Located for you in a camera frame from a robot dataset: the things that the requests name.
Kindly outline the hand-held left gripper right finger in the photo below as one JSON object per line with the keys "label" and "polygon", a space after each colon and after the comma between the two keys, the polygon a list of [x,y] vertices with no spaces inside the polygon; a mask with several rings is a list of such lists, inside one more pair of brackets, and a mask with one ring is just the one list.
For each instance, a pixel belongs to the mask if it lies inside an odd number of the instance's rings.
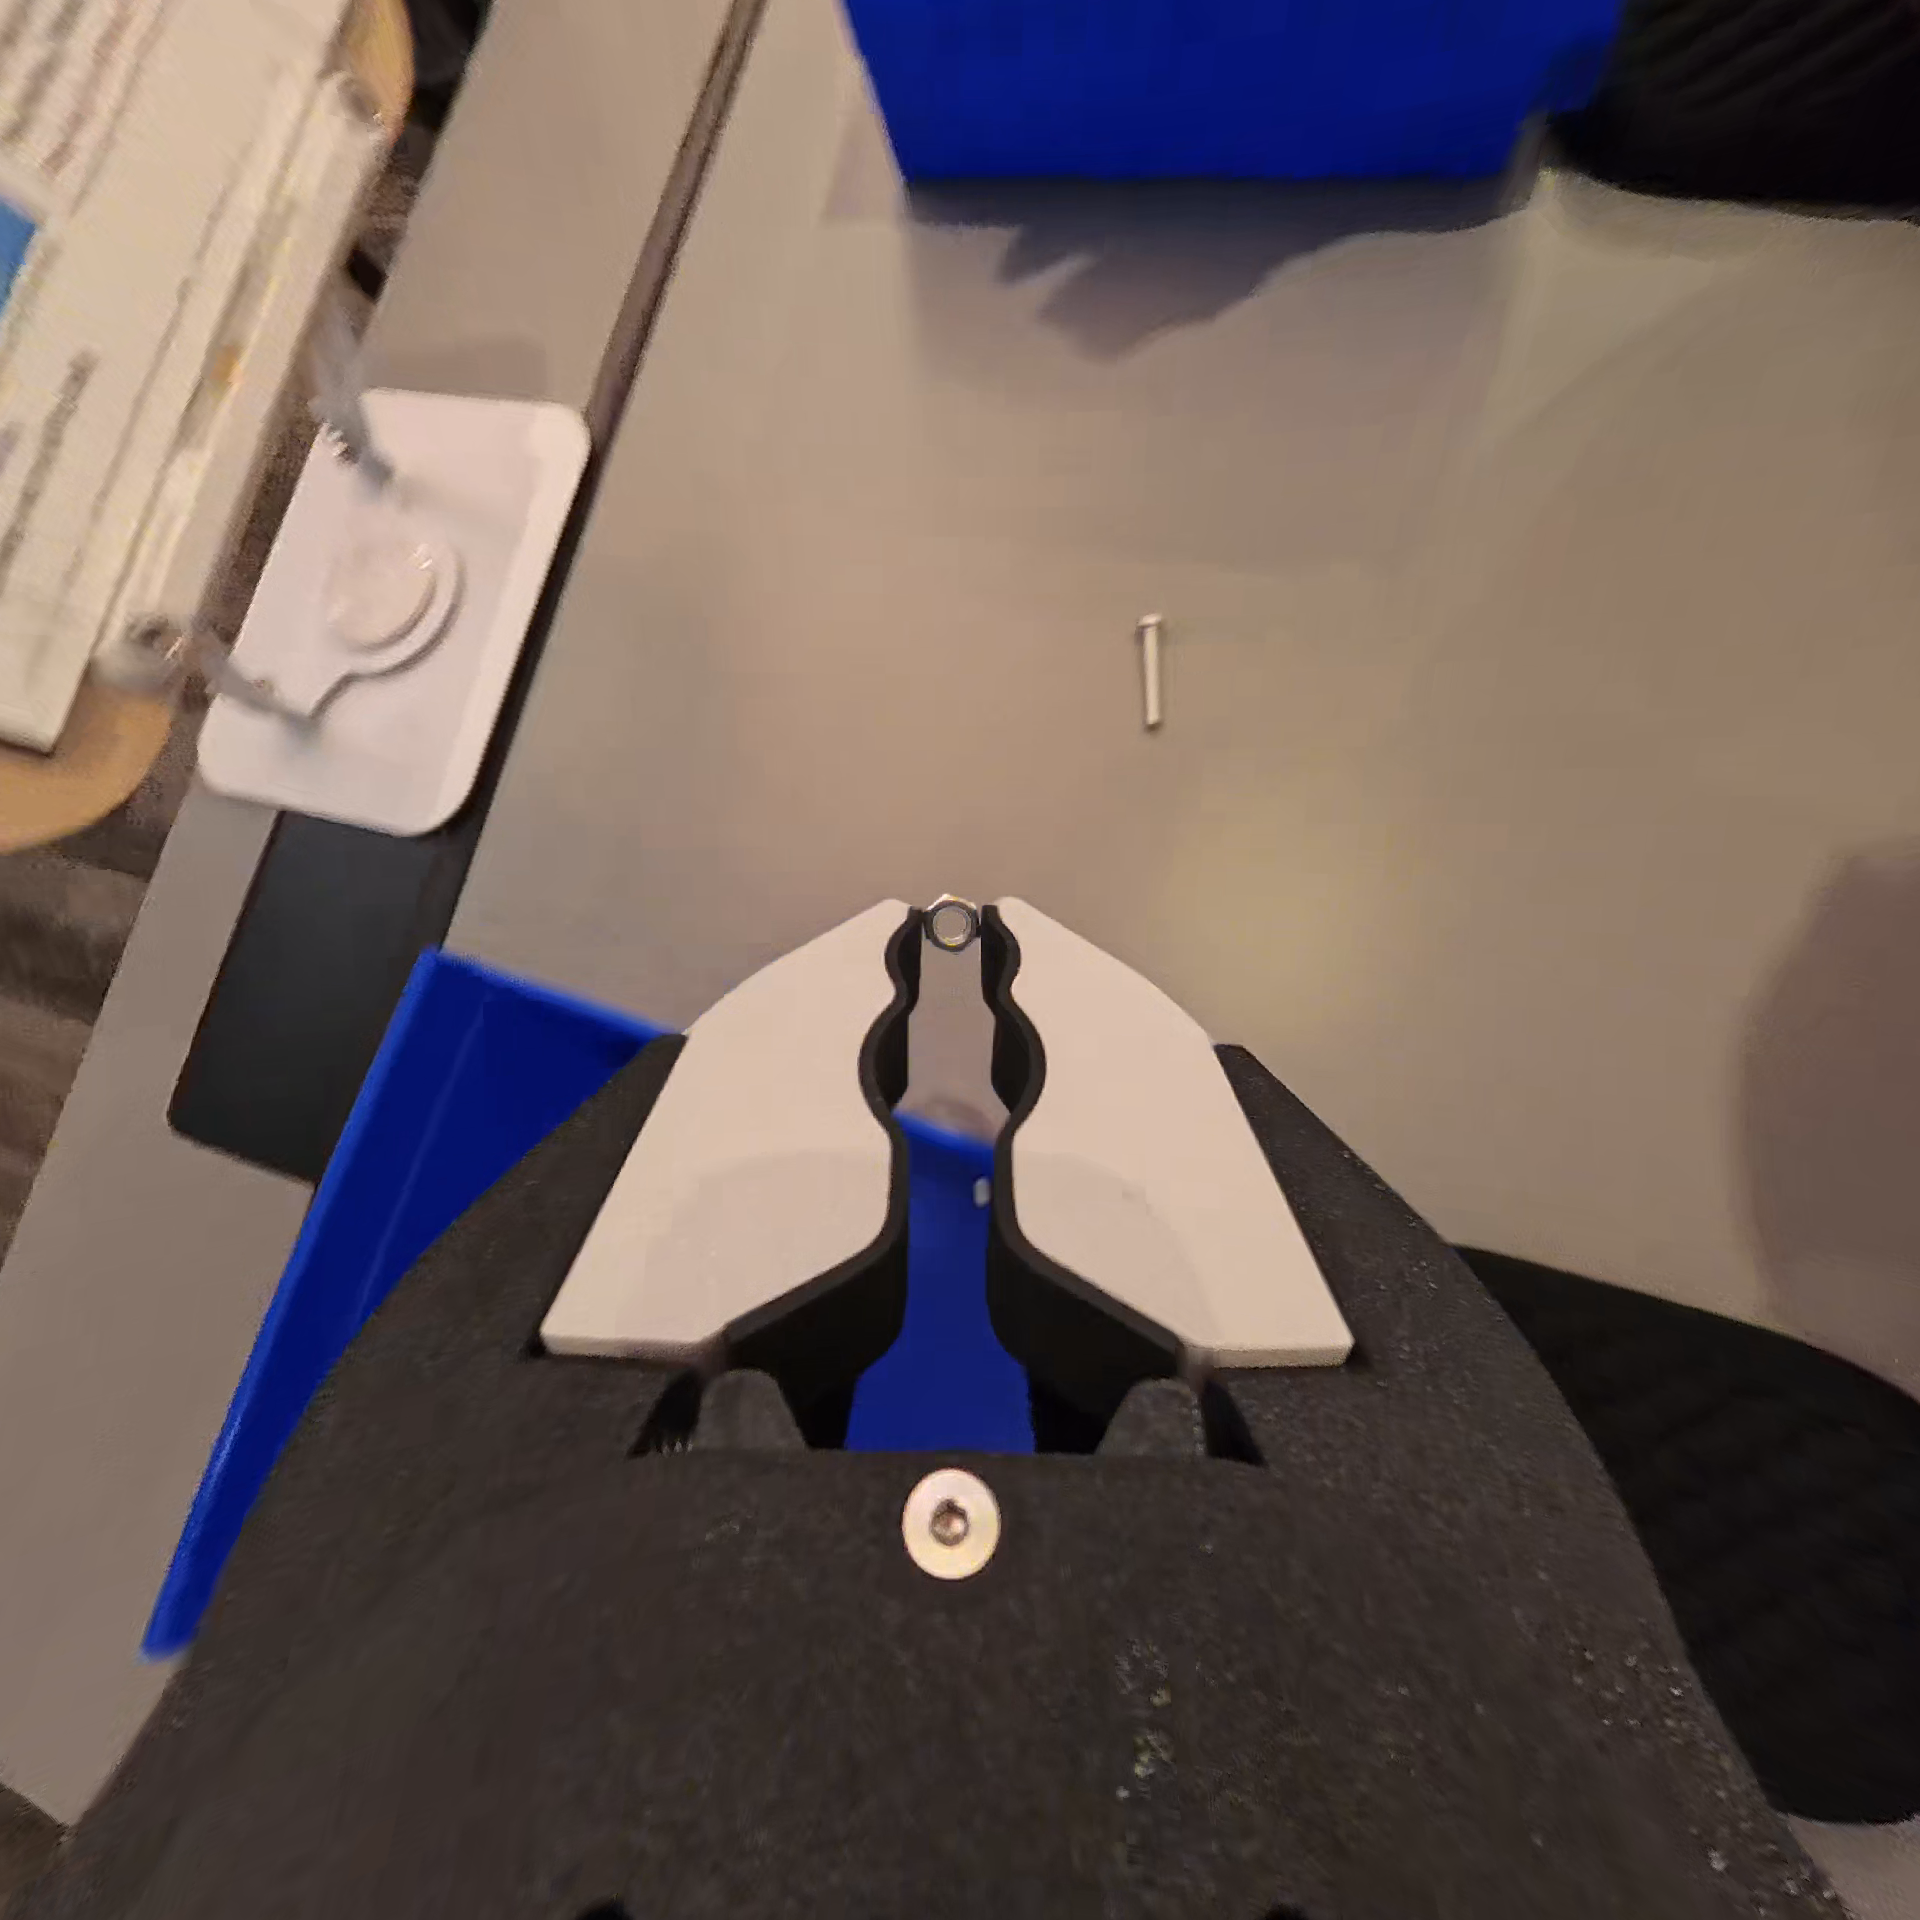
{"label": "hand-held left gripper right finger", "polygon": [[1015,896],[983,913],[980,977],[1001,1345],[1031,1370],[1343,1363],[1354,1333],[1206,1029]]}

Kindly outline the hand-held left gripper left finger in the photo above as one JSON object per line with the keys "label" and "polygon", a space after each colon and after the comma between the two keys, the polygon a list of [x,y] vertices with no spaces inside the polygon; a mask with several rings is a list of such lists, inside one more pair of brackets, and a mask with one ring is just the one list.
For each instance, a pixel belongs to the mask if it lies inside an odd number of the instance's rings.
{"label": "hand-held left gripper left finger", "polygon": [[905,1024],[921,913],[882,899],[673,1049],[539,1325],[549,1354],[863,1370],[905,1314]]}

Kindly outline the blue plastic bin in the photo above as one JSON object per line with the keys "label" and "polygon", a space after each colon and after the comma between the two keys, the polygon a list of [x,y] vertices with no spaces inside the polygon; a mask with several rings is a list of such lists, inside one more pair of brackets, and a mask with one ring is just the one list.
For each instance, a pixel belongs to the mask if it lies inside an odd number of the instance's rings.
{"label": "blue plastic bin", "polygon": [[1619,3],[845,3],[913,184],[1477,180]]}
{"label": "blue plastic bin", "polygon": [[[334,1363],[407,1266],[666,1030],[429,948],[410,974],[214,1436],[139,1654],[186,1649],[254,1500]],[[853,1451],[1038,1449],[1023,1370],[988,1309],[993,1147],[898,1112],[908,1305],[859,1378]]]}

